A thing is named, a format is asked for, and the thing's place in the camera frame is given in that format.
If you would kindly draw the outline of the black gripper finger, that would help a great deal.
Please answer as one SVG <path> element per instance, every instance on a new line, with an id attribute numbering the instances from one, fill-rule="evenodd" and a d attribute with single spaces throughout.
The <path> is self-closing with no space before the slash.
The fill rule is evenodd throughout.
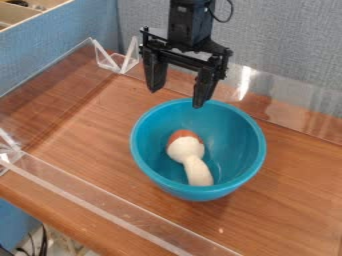
<path id="1" fill-rule="evenodd" d="M 193 96 L 192 96 L 192 107 L 200 108 L 205 101 L 211 98 L 217 78 L 211 68 L 203 67 L 195 79 Z"/>
<path id="2" fill-rule="evenodd" d="M 142 50 L 142 68 L 148 90 L 154 93 L 165 84 L 168 63 L 150 49 Z"/>

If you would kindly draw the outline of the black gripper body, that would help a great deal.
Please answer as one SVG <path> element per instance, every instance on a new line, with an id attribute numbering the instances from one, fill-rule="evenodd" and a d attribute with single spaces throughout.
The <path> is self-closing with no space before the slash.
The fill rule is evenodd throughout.
<path id="1" fill-rule="evenodd" d="M 215 16 L 216 0 L 169 0 L 165 29 L 144 26 L 140 54 L 146 72 L 164 72 L 168 65 L 189 70 L 207 68 L 212 72 L 227 70 L 232 51 L 212 40 L 213 22 L 227 23 Z"/>

